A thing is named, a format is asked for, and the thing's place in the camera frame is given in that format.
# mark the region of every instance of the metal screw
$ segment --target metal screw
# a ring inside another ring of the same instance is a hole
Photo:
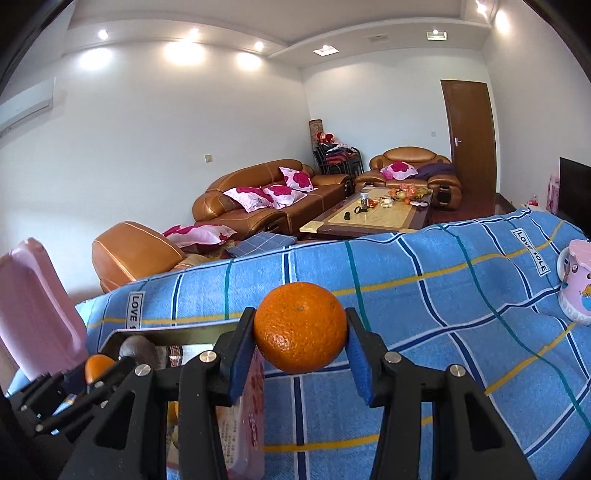
[[[463,366],[461,366],[461,365],[452,365],[449,368],[449,372],[454,377],[463,377],[464,375],[466,375],[466,369]]]
[[[152,371],[152,367],[147,364],[141,364],[135,367],[135,374],[138,377],[145,377]]]
[[[384,354],[384,360],[389,364],[399,364],[402,361],[402,355],[398,352],[386,352]]]
[[[199,359],[204,364],[210,364],[211,362],[214,362],[216,360],[216,358],[217,358],[217,353],[214,352],[213,350],[207,350],[207,351],[199,354]]]

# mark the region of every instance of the pink floral pillow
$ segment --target pink floral pillow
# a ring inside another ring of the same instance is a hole
[[[288,187],[299,190],[300,192],[311,192],[314,190],[312,180],[305,171],[285,167],[279,167],[279,170],[283,173],[283,179]]]
[[[418,175],[417,169],[403,161],[395,161],[380,170],[386,180],[404,180]]]
[[[236,232],[225,225],[176,225],[166,230],[163,235],[177,247],[189,245],[222,245]]]
[[[253,187],[237,187],[223,193],[231,199],[236,200],[244,207],[247,213],[260,210],[262,208],[273,207],[273,198],[263,192],[261,189]]]
[[[277,210],[289,207],[306,196],[304,192],[284,185],[270,185],[263,192],[273,198],[273,207]]]

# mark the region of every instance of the wooden floor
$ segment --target wooden floor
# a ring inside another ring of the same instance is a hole
[[[451,212],[434,209],[431,214],[431,224],[461,222],[492,215],[504,215],[514,211],[513,206],[498,193],[494,198],[465,194],[458,210]]]

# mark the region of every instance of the pink mug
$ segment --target pink mug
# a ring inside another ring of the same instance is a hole
[[[573,240],[562,250],[556,268],[562,311],[573,322],[591,325],[591,243]]]

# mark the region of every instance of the mandarin orange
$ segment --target mandarin orange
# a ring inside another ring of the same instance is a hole
[[[328,290],[306,282],[281,285],[263,299],[254,320],[262,355],[289,374],[331,363],[347,340],[345,310]]]
[[[97,378],[113,365],[115,365],[115,360],[106,355],[101,355],[100,353],[97,355],[91,355],[84,364],[84,377],[86,383],[90,385],[95,382]]]

